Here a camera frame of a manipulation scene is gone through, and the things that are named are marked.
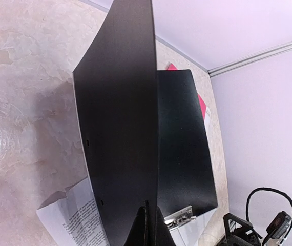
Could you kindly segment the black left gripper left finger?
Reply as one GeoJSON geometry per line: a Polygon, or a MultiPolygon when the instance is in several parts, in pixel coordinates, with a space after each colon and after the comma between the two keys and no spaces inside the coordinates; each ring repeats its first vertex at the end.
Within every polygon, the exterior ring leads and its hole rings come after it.
{"type": "Polygon", "coordinates": [[[136,214],[125,246],[148,246],[149,245],[149,203],[145,202],[136,214]]]}

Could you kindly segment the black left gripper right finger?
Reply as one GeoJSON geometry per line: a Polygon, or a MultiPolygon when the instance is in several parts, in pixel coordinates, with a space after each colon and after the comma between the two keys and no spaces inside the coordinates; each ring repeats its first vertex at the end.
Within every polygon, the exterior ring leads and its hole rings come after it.
{"type": "Polygon", "coordinates": [[[149,245],[158,246],[175,246],[174,240],[170,234],[170,231],[165,224],[164,216],[160,210],[157,208],[157,218],[156,218],[156,231],[155,236],[149,237],[149,245]]]}

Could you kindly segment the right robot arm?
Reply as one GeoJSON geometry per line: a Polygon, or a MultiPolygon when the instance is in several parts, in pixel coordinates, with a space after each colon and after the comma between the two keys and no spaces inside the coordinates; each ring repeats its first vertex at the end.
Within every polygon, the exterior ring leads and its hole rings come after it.
{"type": "Polygon", "coordinates": [[[282,239],[291,225],[291,219],[284,211],[278,213],[267,227],[267,235],[261,241],[249,221],[228,213],[223,216],[225,245],[266,245],[270,239],[282,239]]]}

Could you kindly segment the black clip folder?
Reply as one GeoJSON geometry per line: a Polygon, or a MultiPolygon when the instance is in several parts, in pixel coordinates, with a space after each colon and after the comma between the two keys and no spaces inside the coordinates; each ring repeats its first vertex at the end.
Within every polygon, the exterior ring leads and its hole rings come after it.
{"type": "Polygon", "coordinates": [[[217,205],[211,155],[190,70],[158,70],[151,1],[113,1],[74,69],[87,169],[109,245],[124,245],[137,211],[197,218],[170,234],[196,245],[217,205]]]}

